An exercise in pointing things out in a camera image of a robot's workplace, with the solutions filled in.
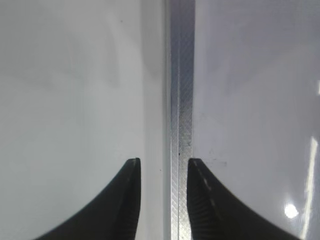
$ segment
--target ribbed black surface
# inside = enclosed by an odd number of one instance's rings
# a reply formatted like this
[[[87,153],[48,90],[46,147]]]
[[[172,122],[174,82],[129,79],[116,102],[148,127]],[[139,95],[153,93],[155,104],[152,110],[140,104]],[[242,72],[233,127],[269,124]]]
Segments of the ribbed black surface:
[[[201,159],[189,160],[187,187],[194,240],[297,240],[238,200]]]
[[[194,167],[188,168],[187,209],[195,240],[226,240],[219,216],[204,190],[202,178]]]
[[[141,173],[140,162],[135,168],[124,195],[120,211],[113,225],[112,239],[115,240],[134,240],[136,237],[137,225],[140,214],[141,201]]]
[[[128,160],[87,206],[37,240],[134,240],[141,199],[141,164]]]

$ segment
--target white panel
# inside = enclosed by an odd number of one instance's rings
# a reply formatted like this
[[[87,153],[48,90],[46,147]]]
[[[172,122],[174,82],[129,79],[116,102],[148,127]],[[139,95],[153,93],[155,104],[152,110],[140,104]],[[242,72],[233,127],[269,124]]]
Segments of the white panel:
[[[138,240],[163,239],[163,6],[0,1],[0,239],[32,239],[140,157]]]
[[[193,154],[303,239],[320,234],[319,26],[317,0],[196,2]]]

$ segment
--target metal strip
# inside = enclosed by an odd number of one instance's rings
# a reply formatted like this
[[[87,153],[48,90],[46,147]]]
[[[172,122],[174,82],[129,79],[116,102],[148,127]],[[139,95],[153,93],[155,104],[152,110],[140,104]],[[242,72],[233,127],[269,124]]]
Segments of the metal strip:
[[[190,240],[187,169],[192,157],[195,0],[170,1],[171,240]]]

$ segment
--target brushed aluminum strip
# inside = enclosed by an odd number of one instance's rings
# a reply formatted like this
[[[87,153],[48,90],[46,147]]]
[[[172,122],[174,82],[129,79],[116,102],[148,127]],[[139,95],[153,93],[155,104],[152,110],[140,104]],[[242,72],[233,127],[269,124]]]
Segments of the brushed aluminum strip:
[[[190,240],[187,168],[192,157],[195,1],[170,1],[171,240]]]

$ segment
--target black curved edge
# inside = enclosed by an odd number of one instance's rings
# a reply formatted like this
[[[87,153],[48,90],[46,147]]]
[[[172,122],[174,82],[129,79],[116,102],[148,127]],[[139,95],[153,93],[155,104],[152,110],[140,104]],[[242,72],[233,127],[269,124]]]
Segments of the black curved edge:
[[[187,209],[194,240],[298,240],[237,199],[201,159],[188,163]]]
[[[129,159],[88,205],[36,240],[134,240],[140,202],[140,159]]]

